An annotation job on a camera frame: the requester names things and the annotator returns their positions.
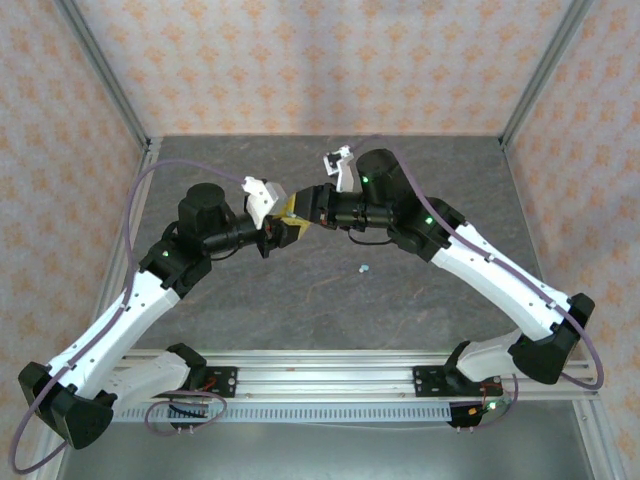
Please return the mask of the aluminium corner frame post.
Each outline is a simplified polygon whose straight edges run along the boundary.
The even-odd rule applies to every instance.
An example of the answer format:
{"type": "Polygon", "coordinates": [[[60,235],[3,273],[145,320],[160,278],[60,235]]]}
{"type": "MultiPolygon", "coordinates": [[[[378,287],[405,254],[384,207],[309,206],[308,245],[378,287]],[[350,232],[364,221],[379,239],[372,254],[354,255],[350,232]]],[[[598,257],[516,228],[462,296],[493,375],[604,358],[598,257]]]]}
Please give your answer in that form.
{"type": "Polygon", "coordinates": [[[151,142],[149,135],[129,101],[121,82],[100,47],[76,0],[53,0],[55,6],[76,37],[84,56],[118,110],[129,133],[142,150],[151,142]]]}
{"type": "Polygon", "coordinates": [[[513,143],[593,3],[594,0],[571,0],[516,103],[502,134],[498,137],[503,152],[506,152],[513,143]]]}

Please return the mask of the narrow aluminium side rail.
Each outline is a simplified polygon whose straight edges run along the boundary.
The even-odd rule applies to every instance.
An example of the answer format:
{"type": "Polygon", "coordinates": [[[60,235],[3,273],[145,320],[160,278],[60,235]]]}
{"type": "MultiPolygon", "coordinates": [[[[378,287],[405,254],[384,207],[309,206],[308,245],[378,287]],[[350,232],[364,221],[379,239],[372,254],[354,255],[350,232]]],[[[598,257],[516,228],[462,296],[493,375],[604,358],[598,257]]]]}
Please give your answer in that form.
{"type": "Polygon", "coordinates": [[[540,278],[557,290],[571,294],[566,279],[568,262],[562,252],[563,236],[560,208],[563,187],[563,159],[559,147],[533,151],[525,140],[504,148],[516,187],[529,237],[534,249],[540,278]]]}

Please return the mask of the small circuit board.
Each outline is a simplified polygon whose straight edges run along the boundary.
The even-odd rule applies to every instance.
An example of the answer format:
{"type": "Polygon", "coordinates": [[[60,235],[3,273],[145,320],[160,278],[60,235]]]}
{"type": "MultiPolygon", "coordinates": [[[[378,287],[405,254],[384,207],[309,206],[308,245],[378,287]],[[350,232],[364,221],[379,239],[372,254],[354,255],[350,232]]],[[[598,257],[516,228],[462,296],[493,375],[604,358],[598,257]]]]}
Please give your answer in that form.
{"type": "Polygon", "coordinates": [[[468,406],[464,406],[463,411],[471,417],[483,417],[485,414],[500,408],[509,409],[511,404],[511,400],[497,399],[486,403],[472,403],[468,406]]]}

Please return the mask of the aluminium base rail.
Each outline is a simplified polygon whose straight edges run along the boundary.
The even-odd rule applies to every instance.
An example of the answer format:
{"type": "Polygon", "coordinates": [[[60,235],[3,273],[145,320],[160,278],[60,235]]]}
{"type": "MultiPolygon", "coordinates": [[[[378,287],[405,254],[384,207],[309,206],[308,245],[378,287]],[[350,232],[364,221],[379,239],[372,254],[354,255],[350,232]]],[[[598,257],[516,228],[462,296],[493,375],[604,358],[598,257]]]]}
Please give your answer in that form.
{"type": "Polygon", "coordinates": [[[421,350],[204,351],[238,369],[237,401],[414,401],[412,369],[447,356],[421,350]]]}

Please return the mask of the wide aluminium side rail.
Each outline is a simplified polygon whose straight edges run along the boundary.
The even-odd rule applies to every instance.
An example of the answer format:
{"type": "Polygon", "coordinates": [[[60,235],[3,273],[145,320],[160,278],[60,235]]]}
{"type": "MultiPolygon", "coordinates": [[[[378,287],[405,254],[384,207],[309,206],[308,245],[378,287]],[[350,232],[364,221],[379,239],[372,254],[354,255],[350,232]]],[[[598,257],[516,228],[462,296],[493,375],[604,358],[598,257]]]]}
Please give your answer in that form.
{"type": "MultiPolygon", "coordinates": [[[[162,137],[155,137],[150,140],[150,144],[142,155],[139,165],[135,170],[134,178],[137,178],[143,170],[158,161],[162,141],[162,137]]],[[[139,230],[152,179],[153,172],[148,173],[145,179],[139,184],[134,200],[132,201],[131,212],[129,214],[131,245],[134,245],[139,230]]],[[[128,257],[123,232],[124,221],[121,221],[117,238],[112,248],[110,261],[104,275],[102,290],[93,308],[90,323],[94,323],[114,303],[125,287],[128,257]]]]}

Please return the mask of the grey metal lower panel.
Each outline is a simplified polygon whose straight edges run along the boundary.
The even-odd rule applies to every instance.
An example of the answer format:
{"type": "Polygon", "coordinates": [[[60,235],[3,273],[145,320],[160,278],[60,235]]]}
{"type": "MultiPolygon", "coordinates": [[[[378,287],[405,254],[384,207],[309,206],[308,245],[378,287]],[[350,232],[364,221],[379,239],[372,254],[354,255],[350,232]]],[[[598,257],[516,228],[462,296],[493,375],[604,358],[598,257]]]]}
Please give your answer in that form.
{"type": "Polygon", "coordinates": [[[64,456],[57,480],[594,480],[569,427],[516,419],[446,428],[218,424],[156,438],[112,427],[64,456]]]}

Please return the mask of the aluminium frame leg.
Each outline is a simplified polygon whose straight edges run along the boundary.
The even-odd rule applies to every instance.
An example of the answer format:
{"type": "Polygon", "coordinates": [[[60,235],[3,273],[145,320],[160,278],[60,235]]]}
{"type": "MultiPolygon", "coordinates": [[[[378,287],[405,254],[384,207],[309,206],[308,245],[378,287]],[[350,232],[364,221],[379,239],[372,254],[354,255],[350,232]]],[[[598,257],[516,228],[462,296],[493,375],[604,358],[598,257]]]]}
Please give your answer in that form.
{"type": "Polygon", "coordinates": [[[572,406],[594,480],[625,480],[601,400],[573,400],[572,406]]]}

